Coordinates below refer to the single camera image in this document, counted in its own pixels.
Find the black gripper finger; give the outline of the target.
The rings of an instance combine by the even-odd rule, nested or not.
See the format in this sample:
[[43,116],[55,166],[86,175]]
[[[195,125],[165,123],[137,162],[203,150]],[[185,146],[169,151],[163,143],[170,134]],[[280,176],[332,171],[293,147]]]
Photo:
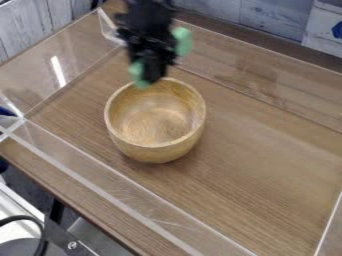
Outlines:
[[150,84],[158,82],[167,73],[167,61],[155,55],[143,57],[143,80]]
[[129,50],[130,62],[134,63],[143,56],[145,40],[138,36],[133,36],[127,41],[127,50]]

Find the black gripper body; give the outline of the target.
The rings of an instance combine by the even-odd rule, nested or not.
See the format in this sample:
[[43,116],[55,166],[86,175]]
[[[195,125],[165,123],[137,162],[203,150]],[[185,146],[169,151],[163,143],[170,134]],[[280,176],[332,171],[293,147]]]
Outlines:
[[119,37],[127,41],[133,36],[165,40],[171,33],[174,21],[173,0],[125,0],[127,11],[114,14]]

